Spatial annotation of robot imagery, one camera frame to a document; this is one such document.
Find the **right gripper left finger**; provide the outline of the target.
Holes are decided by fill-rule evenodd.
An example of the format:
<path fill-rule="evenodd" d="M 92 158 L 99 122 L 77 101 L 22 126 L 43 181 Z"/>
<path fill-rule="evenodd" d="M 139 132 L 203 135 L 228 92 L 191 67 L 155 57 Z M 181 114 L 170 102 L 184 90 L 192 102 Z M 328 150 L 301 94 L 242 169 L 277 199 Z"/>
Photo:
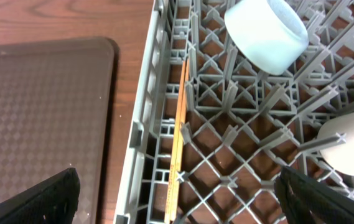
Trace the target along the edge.
<path fill-rule="evenodd" d="M 78 210 L 80 179 L 74 167 L 0 203 L 1 223 L 71 223 Z"/>

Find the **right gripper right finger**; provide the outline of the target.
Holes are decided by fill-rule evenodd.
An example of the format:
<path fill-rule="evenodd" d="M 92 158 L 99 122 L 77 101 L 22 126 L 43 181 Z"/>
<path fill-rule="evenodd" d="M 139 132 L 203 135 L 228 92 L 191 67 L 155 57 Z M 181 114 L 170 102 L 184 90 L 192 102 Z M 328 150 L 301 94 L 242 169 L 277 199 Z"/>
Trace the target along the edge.
<path fill-rule="evenodd" d="M 354 223 L 354 200 L 284 166 L 274 191 L 289 223 Z"/>

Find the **green cup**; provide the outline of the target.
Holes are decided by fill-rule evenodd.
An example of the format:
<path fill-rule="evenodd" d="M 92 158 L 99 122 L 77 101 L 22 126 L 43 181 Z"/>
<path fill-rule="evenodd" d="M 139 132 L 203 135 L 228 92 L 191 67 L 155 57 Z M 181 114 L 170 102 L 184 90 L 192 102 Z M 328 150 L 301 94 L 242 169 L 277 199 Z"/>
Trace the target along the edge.
<path fill-rule="evenodd" d="M 354 176 L 354 113 L 327 121 L 317 137 L 329 137 L 336 133 L 345 135 L 345 143 L 323 149 L 320 154 L 335 170 Z"/>

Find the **light blue bowl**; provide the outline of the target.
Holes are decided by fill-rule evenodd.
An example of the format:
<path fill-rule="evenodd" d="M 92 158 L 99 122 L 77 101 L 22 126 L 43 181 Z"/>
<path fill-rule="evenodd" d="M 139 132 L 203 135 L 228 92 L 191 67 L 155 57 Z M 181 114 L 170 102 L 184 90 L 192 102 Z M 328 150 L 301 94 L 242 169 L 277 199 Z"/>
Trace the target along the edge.
<path fill-rule="evenodd" d="M 304 23 L 283 0 L 239 1 L 224 20 L 241 53 L 271 75 L 281 75 L 309 45 Z"/>

